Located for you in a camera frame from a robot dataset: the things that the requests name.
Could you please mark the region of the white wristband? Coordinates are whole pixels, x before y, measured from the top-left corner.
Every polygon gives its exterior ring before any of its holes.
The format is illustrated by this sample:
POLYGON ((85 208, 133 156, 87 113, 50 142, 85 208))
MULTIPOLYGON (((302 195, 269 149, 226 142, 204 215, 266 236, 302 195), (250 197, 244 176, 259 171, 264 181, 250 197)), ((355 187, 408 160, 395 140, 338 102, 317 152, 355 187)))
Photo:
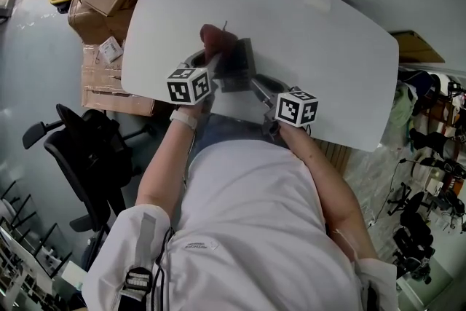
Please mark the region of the white wristband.
POLYGON ((193 131, 197 129, 197 119, 189 114, 183 113, 179 109, 176 109, 172 112, 170 115, 170 121, 182 122, 193 131))

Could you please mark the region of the large brown cardboard box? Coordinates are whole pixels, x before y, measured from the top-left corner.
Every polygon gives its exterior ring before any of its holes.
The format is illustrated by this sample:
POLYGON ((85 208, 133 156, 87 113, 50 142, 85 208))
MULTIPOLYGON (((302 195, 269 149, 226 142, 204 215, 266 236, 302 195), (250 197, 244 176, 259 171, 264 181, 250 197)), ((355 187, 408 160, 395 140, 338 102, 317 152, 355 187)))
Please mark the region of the large brown cardboard box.
POLYGON ((127 37, 136 1, 127 0, 123 8, 107 17, 81 0, 72 0, 68 11, 68 24, 84 44, 102 44, 110 36, 118 42, 123 42, 127 37))

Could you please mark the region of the white labelled packet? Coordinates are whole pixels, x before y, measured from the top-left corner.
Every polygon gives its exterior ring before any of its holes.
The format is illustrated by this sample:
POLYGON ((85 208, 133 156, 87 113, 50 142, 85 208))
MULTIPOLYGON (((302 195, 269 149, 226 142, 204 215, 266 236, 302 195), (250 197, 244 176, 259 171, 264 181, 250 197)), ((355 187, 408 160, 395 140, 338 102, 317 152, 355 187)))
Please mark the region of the white labelled packet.
POLYGON ((107 63, 114 62, 117 58, 123 55, 123 49, 120 47, 118 41, 110 36, 99 46, 99 53, 103 56, 107 63))

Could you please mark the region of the wooden slat panel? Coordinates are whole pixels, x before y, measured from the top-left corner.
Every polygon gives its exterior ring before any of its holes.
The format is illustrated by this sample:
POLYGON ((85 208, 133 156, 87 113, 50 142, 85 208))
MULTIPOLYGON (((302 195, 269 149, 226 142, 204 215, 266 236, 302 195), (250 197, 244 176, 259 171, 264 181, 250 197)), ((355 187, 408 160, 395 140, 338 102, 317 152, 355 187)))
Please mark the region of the wooden slat panel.
POLYGON ((352 148, 327 141, 315 141, 328 161, 335 167, 337 172, 343 176, 352 153, 352 148))

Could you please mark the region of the person's left forearm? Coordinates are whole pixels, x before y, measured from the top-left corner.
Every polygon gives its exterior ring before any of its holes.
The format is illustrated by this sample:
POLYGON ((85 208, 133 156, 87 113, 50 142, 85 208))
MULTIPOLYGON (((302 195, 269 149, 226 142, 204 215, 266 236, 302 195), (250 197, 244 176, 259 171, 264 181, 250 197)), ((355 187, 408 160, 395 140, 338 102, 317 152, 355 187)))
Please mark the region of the person's left forearm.
POLYGON ((173 119, 138 187, 136 205, 155 205, 169 218, 181 196, 183 176, 195 130, 173 119))

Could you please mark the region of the flattened taped cardboard boxes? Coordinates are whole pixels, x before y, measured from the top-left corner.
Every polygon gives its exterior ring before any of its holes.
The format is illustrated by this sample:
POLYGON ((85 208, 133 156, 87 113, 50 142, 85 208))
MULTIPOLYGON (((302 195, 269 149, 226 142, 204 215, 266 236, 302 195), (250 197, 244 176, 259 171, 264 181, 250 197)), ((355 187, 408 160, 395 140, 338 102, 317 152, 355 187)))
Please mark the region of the flattened taped cardboard boxes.
POLYGON ((155 100, 123 90, 122 56, 107 63, 96 44, 83 45, 81 104, 85 108, 151 117, 155 100))

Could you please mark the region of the small black swivel chair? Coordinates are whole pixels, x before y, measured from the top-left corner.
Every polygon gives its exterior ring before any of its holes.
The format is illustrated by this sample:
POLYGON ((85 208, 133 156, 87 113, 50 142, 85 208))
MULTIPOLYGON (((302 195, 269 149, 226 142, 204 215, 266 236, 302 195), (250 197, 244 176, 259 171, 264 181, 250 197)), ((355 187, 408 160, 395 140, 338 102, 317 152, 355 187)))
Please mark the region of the small black swivel chair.
POLYGON ((393 253, 393 264, 397 267, 397 278, 410 275, 417 282, 429 285, 430 260, 435 253, 433 235, 425 219, 418 212, 424 204, 424 192, 418 192, 412 197, 409 185, 401 183, 401 188, 395 200, 388 200, 395 207, 388 211, 389 216, 400 212, 400 228, 395 230, 393 240, 397 249, 393 253))

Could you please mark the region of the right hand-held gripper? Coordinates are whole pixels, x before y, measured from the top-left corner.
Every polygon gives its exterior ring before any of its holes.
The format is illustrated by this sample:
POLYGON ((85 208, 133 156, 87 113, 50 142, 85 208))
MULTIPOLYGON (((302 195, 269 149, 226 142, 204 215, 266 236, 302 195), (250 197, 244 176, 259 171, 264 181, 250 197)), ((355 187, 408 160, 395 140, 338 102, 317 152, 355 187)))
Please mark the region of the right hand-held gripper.
POLYGON ((303 90, 292 89, 273 77, 257 74, 250 80, 250 88, 269 110, 264 115, 263 131, 275 137, 279 126, 286 123, 303 128, 312 134, 311 124, 316 120, 318 99, 303 90))

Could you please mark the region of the brown cardboard sheet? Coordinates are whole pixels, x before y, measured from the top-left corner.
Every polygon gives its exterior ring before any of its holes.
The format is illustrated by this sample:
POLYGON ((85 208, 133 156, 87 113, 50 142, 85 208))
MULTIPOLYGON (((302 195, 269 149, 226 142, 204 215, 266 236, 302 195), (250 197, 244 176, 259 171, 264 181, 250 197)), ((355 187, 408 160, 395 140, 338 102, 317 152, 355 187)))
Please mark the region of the brown cardboard sheet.
POLYGON ((390 34, 399 46, 399 63, 445 63, 445 60, 415 31, 390 34))

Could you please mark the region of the person's right forearm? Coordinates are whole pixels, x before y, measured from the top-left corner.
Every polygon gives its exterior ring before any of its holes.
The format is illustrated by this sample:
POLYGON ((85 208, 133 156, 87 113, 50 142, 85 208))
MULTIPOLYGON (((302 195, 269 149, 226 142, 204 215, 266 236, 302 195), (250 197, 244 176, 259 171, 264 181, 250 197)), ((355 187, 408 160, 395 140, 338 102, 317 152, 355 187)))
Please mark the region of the person's right forearm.
POLYGON ((280 135, 312 175, 329 237, 350 261, 377 259, 355 194, 319 146, 305 130, 285 123, 280 126, 280 135))

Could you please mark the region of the person's white shirt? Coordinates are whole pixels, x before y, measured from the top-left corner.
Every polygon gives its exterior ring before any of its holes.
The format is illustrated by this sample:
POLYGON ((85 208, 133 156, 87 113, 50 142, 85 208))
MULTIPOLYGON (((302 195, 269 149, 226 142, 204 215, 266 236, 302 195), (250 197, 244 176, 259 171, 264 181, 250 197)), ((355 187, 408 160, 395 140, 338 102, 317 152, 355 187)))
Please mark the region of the person's white shirt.
POLYGON ((397 311, 396 268, 350 261, 327 236, 315 183, 290 151, 225 141, 193 160, 178 230, 166 212, 120 213, 84 279, 89 311, 136 311, 127 272, 157 281, 156 311, 397 311))

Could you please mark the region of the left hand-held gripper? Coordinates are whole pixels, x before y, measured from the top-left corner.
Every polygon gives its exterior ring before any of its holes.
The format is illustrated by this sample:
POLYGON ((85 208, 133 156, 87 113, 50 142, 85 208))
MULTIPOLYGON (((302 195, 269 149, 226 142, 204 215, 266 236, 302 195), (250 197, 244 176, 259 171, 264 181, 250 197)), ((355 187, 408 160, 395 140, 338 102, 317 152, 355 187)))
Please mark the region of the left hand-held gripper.
POLYGON ((209 95, 213 95, 218 85, 213 81, 220 79, 223 69, 223 54, 214 55, 211 60, 205 50, 190 55, 166 78, 169 103, 195 105, 209 95))

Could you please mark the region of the black metal rack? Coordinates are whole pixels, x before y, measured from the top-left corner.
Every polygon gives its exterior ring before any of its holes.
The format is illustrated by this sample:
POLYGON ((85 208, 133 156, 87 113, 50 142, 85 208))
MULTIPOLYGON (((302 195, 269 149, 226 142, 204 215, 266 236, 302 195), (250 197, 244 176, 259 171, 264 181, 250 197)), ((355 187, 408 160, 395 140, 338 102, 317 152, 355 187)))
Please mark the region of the black metal rack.
POLYGON ((33 275, 54 280, 72 256, 67 243, 61 243, 58 224, 44 225, 32 196, 22 195, 17 182, 0 187, 0 242, 33 275))

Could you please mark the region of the person's blue trousers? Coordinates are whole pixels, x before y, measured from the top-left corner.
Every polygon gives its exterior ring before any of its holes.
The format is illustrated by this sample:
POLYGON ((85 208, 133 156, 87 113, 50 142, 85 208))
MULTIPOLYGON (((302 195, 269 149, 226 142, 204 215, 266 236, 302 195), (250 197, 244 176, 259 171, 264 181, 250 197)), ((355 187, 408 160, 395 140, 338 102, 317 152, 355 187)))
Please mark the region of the person's blue trousers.
POLYGON ((265 141, 288 148, 280 137, 272 138, 270 135, 263 134, 259 124, 218 114, 208 114, 200 120, 200 129, 194 142, 194 151, 199 152, 216 143, 236 140, 265 141))

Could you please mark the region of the reddish brown cloth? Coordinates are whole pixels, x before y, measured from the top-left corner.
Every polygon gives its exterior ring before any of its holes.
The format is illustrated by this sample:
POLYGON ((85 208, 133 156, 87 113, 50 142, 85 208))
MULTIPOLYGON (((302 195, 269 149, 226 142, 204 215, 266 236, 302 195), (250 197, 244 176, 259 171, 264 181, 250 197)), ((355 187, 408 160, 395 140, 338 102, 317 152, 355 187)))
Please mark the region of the reddish brown cloth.
POLYGON ((234 34, 211 24, 201 27, 200 38, 204 44, 205 64, 209 64, 217 54, 228 57, 238 40, 234 34))

